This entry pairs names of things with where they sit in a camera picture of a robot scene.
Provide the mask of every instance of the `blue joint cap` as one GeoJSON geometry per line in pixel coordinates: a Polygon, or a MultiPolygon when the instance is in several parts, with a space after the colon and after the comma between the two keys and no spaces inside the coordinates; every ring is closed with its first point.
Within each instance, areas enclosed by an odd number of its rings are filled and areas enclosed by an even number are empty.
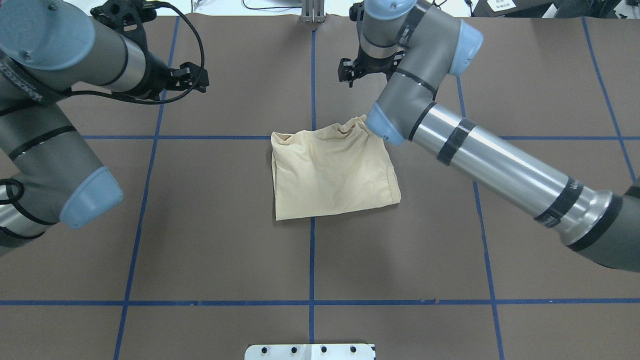
{"type": "Polygon", "coordinates": [[[483,40],[484,37],[480,31],[463,20],[460,20],[458,45],[456,46],[456,53],[453,56],[453,63],[451,63],[451,70],[449,70],[451,75],[462,75],[471,63],[471,60],[476,57],[483,40]]]}
{"type": "Polygon", "coordinates": [[[418,0],[365,0],[364,10],[378,20],[394,20],[411,10],[418,0]]]}
{"type": "Polygon", "coordinates": [[[122,201],[122,190],[107,167],[87,177],[60,212],[60,221],[79,229],[122,201]]]}
{"type": "Polygon", "coordinates": [[[3,0],[0,49],[20,64],[38,70],[63,70],[78,64],[95,43],[89,16],[62,0],[3,0]]]}
{"type": "Polygon", "coordinates": [[[391,123],[387,114],[380,108],[380,105],[376,101],[373,104],[373,109],[369,113],[365,125],[372,133],[380,136],[385,141],[388,141],[395,146],[400,146],[404,142],[404,137],[391,123]]]}

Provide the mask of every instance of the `black band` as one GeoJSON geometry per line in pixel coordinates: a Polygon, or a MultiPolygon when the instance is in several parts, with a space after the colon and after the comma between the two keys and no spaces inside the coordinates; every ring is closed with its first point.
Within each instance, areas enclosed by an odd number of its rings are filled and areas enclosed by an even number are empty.
{"type": "Polygon", "coordinates": [[[13,204],[18,200],[20,200],[24,195],[24,185],[16,179],[0,179],[0,186],[2,185],[7,187],[6,196],[8,197],[8,199],[0,200],[0,205],[13,204]],[[12,186],[15,186],[16,188],[18,188],[17,195],[14,195],[13,191],[8,189],[12,186]]]}
{"type": "Polygon", "coordinates": [[[15,150],[13,150],[12,152],[9,153],[9,158],[11,159],[11,161],[15,160],[18,158],[18,156],[20,156],[21,154],[25,153],[26,151],[28,151],[30,148],[41,144],[51,138],[54,138],[55,136],[58,136],[60,134],[64,134],[64,133],[69,133],[71,131],[76,131],[76,129],[69,125],[69,126],[63,126],[63,127],[59,127],[57,129],[53,129],[51,131],[49,131],[48,133],[44,133],[36,138],[33,138],[29,141],[27,141],[26,143],[18,146],[15,150]]]}
{"type": "Polygon", "coordinates": [[[418,83],[418,85],[426,87],[432,94],[435,93],[438,90],[438,89],[434,88],[433,86],[429,85],[426,81],[422,80],[421,78],[418,78],[415,74],[412,74],[411,72],[408,72],[407,70],[398,68],[398,69],[396,69],[396,72],[398,74],[402,74],[402,75],[410,78],[411,80],[413,80],[416,83],[418,83]]]}
{"type": "Polygon", "coordinates": [[[29,241],[33,239],[37,239],[41,237],[42,234],[44,234],[44,232],[42,232],[36,236],[22,236],[12,232],[6,227],[1,227],[1,226],[0,226],[0,231],[10,236],[10,237],[0,236],[0,246],[11,247],[11,248],[21,247],[24,244],[28,243],[29,241]]]}
{"type": "Polygon", "coordinates": [[[411,133],[409,134],[409,141],[413,141],[413,136],[415,135],[415,132],[418,130],[418,127],[420,126],[420,124],[424,120],[424,117],[427,116],[429,111],[434,106],[436,106],[436,102],[432,101],[431,104],[427,105],[427,107],[424,108],[424,111],[420,114],[420,117],[418,118],[418,121],[415,122],[415,124],[413,125],[413,129],[411,129],[411,133]]]}
{"type": "Polygon", "coordinates": [[[560,219],[565,216],[573,207],[580,197],[584,185],[580,181],[569,177],[555,201],[549,206],[545,212],[533,218],[533,220],[541,223],[546,227],[554,227],[560,224],[560,219]]]}
{"type": "Polygon", "coordinates": [[[101,88],[111,85],[120,80],[120,76],[124,74],[125,70],[127,70],[127,66],[129,65],[129,46],[127,46],[127,42],[124,40],[124,37],[122,35],[120,35],[120,39],[122,40],[122,45],[124,45],[124,64],[122,65],[122,69],[120,69],[120,73],[115,78],[113,78],[113,80],[109,81],[106,84],[98,85],[101,88]]]}
{"type": "Polygon", "coordinates": [[[625,192],[626,196],[633,196],[633,197],[637,197],[638,199],[640,199],[640,188],[636,187],[636,186],[631,186],[629,188],[629,190],[627,190],[627,192],[625,192]]]}
{"type": "Polygon", "coordinates": [[[475,126],[475,122],[463,117],[456,129],[454,129],[451,135],[449,135],[449,138],[447,139],[447,142],[444,143],[442,149],[440,149],[437,157],[438,161],[449,166],[453,156],[458,152],[475,126]]]}
{"type": "Polygon", "coordinates": [[[58,92],[32,78],[7,54],[0,51],[0,73],[29,99],[41,105],[51,105],[66,99],[64,92],[58,92]]]}
{"type": "Polygon", "coordinates": [[[396,36],[396,42],[398,45],[406,47],[409,44],[409,40],[415,31],[415,28],[418,27],[420,21],[422,21],[422,17],[429,10],[431,4],[426,2],[425,0],[418,0],[418,3],[409,11],[406,18],[404,18],[404,23],[400,27],[398,34],[396,36]]]}
{"type": "Polygon", "coordinates": [[[34,106],[38,106],[39,104],[33,100],[25,100],[20,102],[18,105],[12,106],[10,108],[4,109],[3,111],[0,111],[0,117],[3,117],[5,115],[9,115],[11,113],[15,113],[16,111],[20,111],[20,110],[24,110],[24,109],[28,109],[28,108],[32,108],[34,106]]]}
{"type": "Polygon", "coordinates": [[[609,207],[604,211],[604,214],[598,220],[596,225],[589,230],[580,240],[571,245],[567,245],[569,249],[573,251],[582,251],[592,246],[600,237],[609,229],[611,224],[618,218],[620,210],[622,210],[622,198],[617,195],[613,195],[609,207]]]}
{"type": "MultiPolygon", "coordinates": [[[[11,186],[7,186],[6,187],[6,194],[9,196],[9,198],[13,197],[13,190],[11,188],[11,186]]],[[[13,207],[20,213],[22,214],[22,216],[26,217],[27,219],[33,221],[36,224],[40,224],[40,225],[48,225],[48,226],[52,226],[52,225],[56,225],[57,223],[55,222],[48,222],[42,219],[39,219],[35,216],[33,216],[33,214],[31,214],[30,212],[27,211],[27,209],[23,208],[22,205],[20,205],[19,202],[12,202],[13,207]]]]}

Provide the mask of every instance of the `round blue joint cover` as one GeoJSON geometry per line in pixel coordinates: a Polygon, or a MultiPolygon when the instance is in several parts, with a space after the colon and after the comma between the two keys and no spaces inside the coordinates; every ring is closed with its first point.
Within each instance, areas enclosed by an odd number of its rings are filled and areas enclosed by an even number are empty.
{"type": "Polygon", "coordinates": [[[480,31],[463,20],[460,20],[458,45],[456,46],[456,53],[453,56],[453,63],[451,63],[451,70],[449,71],[451,75],[462,75],[471,63],[471,60],[476,57],[483,40],[484,37],[480,31]]]}
{"type": "Polygon", "coordinates": [[[387,114],[380,108],[377,101],[373,104],[373,109],[371,109],[365,125],[372,133],[395,146],[400,146],[404,142],[404,137],[389,121],[387,114]]]}
{"type": "Polygon", "coordinates": [[[0,49],[32,69],[62,70],[82,61],[95,43],[91,18],[62,0],[2,0],[0,49]]]}
{"type": "Polygon", "coordinates": [[[107,167],[87,177],[60,212],[60,221],[79,229],[122,202],[122,190],[107,167]]]}
{"type": "Polygon", "coordinates": [[[364,10],[378,20],[394,20],[406,14],[418,0],[365,0],[364,10]]]}

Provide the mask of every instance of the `white paper label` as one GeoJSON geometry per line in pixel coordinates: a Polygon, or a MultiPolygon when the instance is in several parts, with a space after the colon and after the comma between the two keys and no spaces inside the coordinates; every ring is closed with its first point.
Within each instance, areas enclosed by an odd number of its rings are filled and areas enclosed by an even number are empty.
{"type": "Polygon", "coordinates": [[[516,7],[516,4],[513,3],[512,0],[486,0],[491,10],[495,12],[501,12],[507,9],[513,9],[516,7]]]}

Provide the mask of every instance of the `beige cloth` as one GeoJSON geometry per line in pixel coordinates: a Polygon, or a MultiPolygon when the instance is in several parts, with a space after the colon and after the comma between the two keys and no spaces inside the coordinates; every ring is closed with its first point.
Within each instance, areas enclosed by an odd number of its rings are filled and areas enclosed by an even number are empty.
{"type": "Polygon", "coordinates": [[[365,115],[316,131],[271,134],[276,220],[400,202],[396,172],[365,115]]]}

